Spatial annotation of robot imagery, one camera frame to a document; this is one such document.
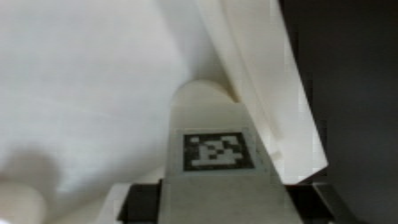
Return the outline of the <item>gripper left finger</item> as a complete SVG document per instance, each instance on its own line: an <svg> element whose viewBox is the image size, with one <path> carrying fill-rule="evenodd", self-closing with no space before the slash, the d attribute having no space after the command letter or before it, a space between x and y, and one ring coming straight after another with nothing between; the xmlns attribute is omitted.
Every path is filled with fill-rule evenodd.
<svg viewBox="0 0 398 224"><path fill-rule="evenodd" d="M159 224L162 183L134 184L118 215L121 224Z"/></svg>

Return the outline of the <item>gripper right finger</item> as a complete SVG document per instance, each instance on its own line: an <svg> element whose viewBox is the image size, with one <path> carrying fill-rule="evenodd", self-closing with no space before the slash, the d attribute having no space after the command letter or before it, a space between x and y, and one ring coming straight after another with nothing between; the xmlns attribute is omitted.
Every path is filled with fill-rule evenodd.
<svg viewBox="0 0 398 224"><path fill-rule="evenodd" d="M329 183L288 185L287 190L304 224L359 224L359 219Z"/></svg>

